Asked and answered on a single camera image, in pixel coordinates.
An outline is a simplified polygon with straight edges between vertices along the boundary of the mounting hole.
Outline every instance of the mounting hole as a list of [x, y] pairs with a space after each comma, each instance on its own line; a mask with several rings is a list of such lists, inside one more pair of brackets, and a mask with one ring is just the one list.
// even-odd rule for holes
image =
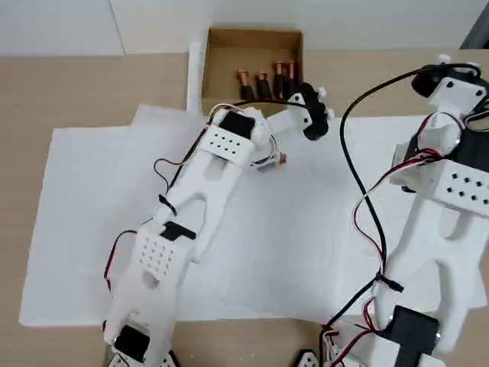
[[160, 281], [158, 281], [150, 272], [143, 271], [142, 274], [143, 284], [149, 289], [155, 289]]

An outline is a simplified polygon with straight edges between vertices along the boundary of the black cable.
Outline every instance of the black cable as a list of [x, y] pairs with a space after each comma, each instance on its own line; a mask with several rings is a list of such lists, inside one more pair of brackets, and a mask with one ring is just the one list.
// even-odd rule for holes
[[328, 323], [323, 327], [323, 329], [330, 329], [332, 327], [332, 324], [338, 321], [338, 319], [345, 314], [346, 311], [350, 309], [351, 306], [360, 298], [366, 291], [368, 291], [372, 286], [374, 285], [375, 281], [377, 281], [376, 278], [373, 278], [371, 281], [366, 283], [357, 293], [354, 294], [352, 298], [346, 303], [345, 306], [335, 315], [333, 316]]
[[[193, 142], [192, 146], [190, 147], [190, 149], [187, 151], [187, 153], [185, 154], [185, 157], [183, 157], [183, 162], [186, 162], [190, 156], [192, 155], [192, 153], [196, 150], [197, 148], [197, 145], [199, 144], [200, 142], [200, 139], [202, 139], [202, 136], [204, 136], [204, 134], [206, 133], [207, 131], [207, 126], [200, 132], [199, 136], [197, 137], [197, 139]], [[178, 178], [178, 176], [180, 175], [181, 171], [182, 171], [182, 168], [183, 168], [183, 165], [180, 165], [178, 167], [178, 169], [176, 170], [175, 174], [173, 175], [173, 178], [170, 182], [170, 187], [173, 187], [173, 185], [175, 184], [176, 182], [176, 179]]]
[[160, 162], [160, 159], [157, 159], [154, 163], [153, 163], [153, 171], [155, 174], [157, 174], [158, 176], [161, 177], [161, 179], [165, 182], [165, 184], [167, 185], [167, 189], [165, 190], [165, 193], [168, 192], [168, 190], [170, 189], [170, 183], [168, 182], [167, 178], [161, 174], [158, 169], [156, 168], [158, 162]]
[[[387, 82], [384, 82], [382, 84], [379, 84], [378, 86], [375, 86], [374, 88], [368, 90], [367, 92], [365, 92], [361, 96], [359, 96], [346, 109], [346, 111], [342, 117], [342, 122], [340, 124], [339, 137], [340, 137], [340, 142], [342, 144], [342, 150], [343, 150], [343, 153], [345, 155], [345, 159], [346, 159], [346, 162], [348, 164], [348, 167], [350, 168], [350, 171], [353, 174], [355, 181], [357, 182], [358, 188], [360, 189], [360, 191], [363, 195], [365, 195], [367, 193], [367, 191], [365, 189], [364, 184], [361, 182], [360, 177], [358, 176], [358, 173], [357, 173], [357, 170], [355, 169], [355, 166], [353, 165], [353, 161], [351, 160], [351, 156], [350, 156], [350, 153], [348, 152], [348, 148], [346, 146], [346, 140], [345, 140], [346, 120], [347, 120], [348, 116], [350, 115], [351, 111], [355, 108], [355, 106], [358, 103], [360, 103], [362, 100], [364, 100], [368, 96], [378, 92], [379, 90], [381, 90], [387, 86], [395, 84], [401, 80], [407, 79], [411, 76], [415, 76], [415, 75], [421, 74], [421, 73], [429, 71], [429, 70], [452, 69], [455, 67], [464, 67], [464, 68], [476, 70], [476, 72], [477, 72], [476, 77], [478, 78], [481, 76], [481, 69], [479, 69], [479, 67], [476, 67], [475, 65], [471, 65], [469, 63], [444, 63], [444, 64], [440, 64], [440, 65], [431, 65], [431, 66], [427, 66], [427, 67], [422, 67], [420, 69], [412, 70], [408, 73], [396, 76], [395, 78], [388, 80]], [[385, 265], [387, 263], [387, 243], [386, 243], [386, 239], [385, 239], [384, 229], [382, 228], [381, 221], [379, 220], [377, 213], [375, 212], [374, 205], [372, 204], [372, 202], [368, 196], [365, 198], [365, 202], [367, 203], [368, 210], [371, 213], [372, 219], [374, 220], [375, 226], [377, 227], [377, 232], [379, 234], [379, 238], [381, 240], [381, 250], [382, 250], [381, 257], [382, 257], [383, 267], [385, 269]]]
[[333, 316], [326, 325], [322, 327], [321, 333], [319, 333], [319, 365], [323, 365], [323, 356], [322, 356], [322, 335], [326, 330], [330, 330], [332, 328], [332, 324], [338, 321], [340, 317], [342, 317], [346, 311], [350, 309], [351, 306], [360, 298], [366, 291], [368, 291], [374, 285], [376, 278], [372, 279], [366, 285], [363, 286], [355, 295], [347, 302], [345, 306], [335, 315]]
[[233, 103], [233, 105], [239, 107], [243, 105], [249, 105], [251, 103], [270, 103], [273, 105], [295, 106], [295, 107], [300, 107], [302, 109], [307, 109], [308, 111], [310, 110], [310, 108], [306, 105], [301, 105], [300, 103], [295, 103], [295, 102], [281, 101], [279, 99], [259, 99], [255, 101], [240, 101], [240, 102]]

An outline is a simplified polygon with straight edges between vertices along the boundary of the black cable tie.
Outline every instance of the black cable tie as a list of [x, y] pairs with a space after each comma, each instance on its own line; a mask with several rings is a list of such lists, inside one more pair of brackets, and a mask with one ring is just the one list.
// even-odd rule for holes
[[390, 280], [386, 277], [384, 277], [379, 271], [375, 275], [375, 280], [376, 281], [381, 281], [385, 285], [387, 285], [390, 289], [393, 291], [402, 293], [404, 291], [404, 287], [397, 283], [396, 281]]
[[158, 200], [160, 201], [160, 203], [168, 206], [171, 211], [173, 212], [173, 215], [176, 216], [176, 209], [175, 209], [175, 206], [171, 205], [171, 203], [167, 200], [167, 198], [163, 195], [158, 195]]

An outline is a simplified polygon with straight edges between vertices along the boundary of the white 3d-printed robot arm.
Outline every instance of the white 3d-printed robot arm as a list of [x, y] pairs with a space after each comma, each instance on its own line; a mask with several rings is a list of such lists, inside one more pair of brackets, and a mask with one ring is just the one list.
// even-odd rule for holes
[[[316, 123], [325, 126], [320, 127], [317, 137], [309, 135], [319, 138], [327, 131], [332, 111], [324, 110], [318, 94], [314, 93], [314, 98], [313, 104], [323, 108], [322, 120]], [[291, 97], [292, 102], [300, 104], [306, 104], [304, 99], [301, 93]], [[178, 290], [186, 270], [208, 249], [229, 196], [242, 171], [250, 167], [252, 154], [268, 144], [271, 134], [286, 128], [306, 134], [312, 128], [313, 113], [311, 109], [289, 106], [274, 115], [270, 124], [254, 108], [240, 112], [221, 109], [214, 114], [181, 177], [166, 196], [160, 197], [153, 219], [138, 230], [130, 265], [114, 291], [104, 340], [131, 365], [157, 367], [170, 350]], [[228, 128], [240, 123], [249, 124], [250, 129], [242, 133]], [[205, 204], [198, 232], [179, 216], [195, 200]]]
[[[462, 119], [485, 96], [485, 88], [444, 78], [430, 96], [437, 112], [434, 124], [418, 137], [419, 147], [435, 146], [444, 155], [454, 151], [462, 133], [444, 112]], [[406, 146], [397, 147], [396, 158], [405, 155]], [[434, 261], [439, 266], [441, 302], [436, 318], [440, 331], [436, 350], [449, 352], [461, 332], [479, 261], [489, 241], [489, 174], [443, 160], [393, 175], [391, 182], [415, 190], [416, 199], [400, 243], [389, 257], [385, 276], [408, 286], [425, 263]], [[398, 298], [399, 294], [385, 284], [377, 285], [375, 311], [381, 328], [389, 324]]]

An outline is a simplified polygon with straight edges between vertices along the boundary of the perforated plastic panel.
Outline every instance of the perforated plastic panel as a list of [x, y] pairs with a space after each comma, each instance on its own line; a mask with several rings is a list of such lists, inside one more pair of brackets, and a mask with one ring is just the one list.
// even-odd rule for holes
[[243, 167], [250, 164], [251, 153], [255, 146], [246, 138], [211, 125], [202, 138], [199, 148]]
[[172, 242], [148, 232], [137, 240], [138, 261], [156, 279], [162, 280], [170, 272], [176, 248]]
[[430, 164], [424, 170], [429, 172], [423, 182], [425, 195], [489, 216], [489, 174], [453, 161]]

